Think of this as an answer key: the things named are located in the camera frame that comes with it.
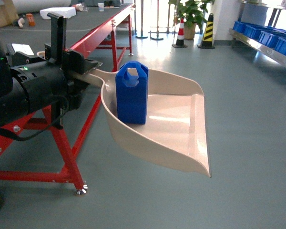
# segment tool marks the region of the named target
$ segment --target white wall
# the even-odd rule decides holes
[[[233,28],[238,19],[241,3],[238,0],[215,0],[211,7],[214,14],[213,38],[214,40],[232,40],[229,29]]]

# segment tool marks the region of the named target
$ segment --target dustpan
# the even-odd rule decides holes
[[[102,104],[116,143],[145,161],[210,177],[200,85],[179,75],[149,69],[146,124],[126,124],[117,118],[116,74],[93,69],[74,75],[101,87]]]

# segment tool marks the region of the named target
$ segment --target traffic cone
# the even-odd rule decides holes
[[[213,21],[214,21],[214,16],[211,13],[206,23],[206,28],[205,28],[202,41],[200,44],[197,45],[198,48],[201,48],[201,49],[214,49],[215,48],[213,46]]]
[[[186,48],[187,46],[184,44],[184,22],[183,18],[180,20],[180,27],[178,31],[176,44],[172,44],[174,48]]]

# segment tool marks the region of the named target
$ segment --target stainless steel rack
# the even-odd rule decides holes
[[[269,20],[268,26],[275,27],[281,10],[286,10],[286,0],[239,0],[242,4],[238,16],[240,21],[244,11],[245,4],[253,4],[257,6],[273,8],[272,16]],[[241,41],[242,43],[248,45],[249,47],[261,52],[262,54],[270,57],[274,61],[278,62],[282,66],[286,67],[286,56],[253,40],[246,37],[242,33],[236,32],[233,29],[229,29],[229,34],[231,34],[235,39]]]
[[[286,0],[240,0],[242,3],[286,10]]]
[[[249,37],[246,37],[242,33],[236,32],[233,29],[229,29],[229,33],[237,40],[241,41],[242,43],[250,46],[251,48],[263,53],[264,55],[270,57],[274,61],[280,63],[282,66],[286,67],[286,56],[253,40]]]

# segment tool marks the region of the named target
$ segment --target green leaves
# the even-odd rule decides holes
[[[208,13],[207,4],[214,3],[215,0],[188,0],[185,4],[179,3],[177,6],[177,22],[183,17],[185,19],[184,24],[190,26],[191,24],[197,24],[201,29],[203,22],[207,22],[204,18],[204,12]],[[176,5],[176,0],[169,0],[169,4]]]

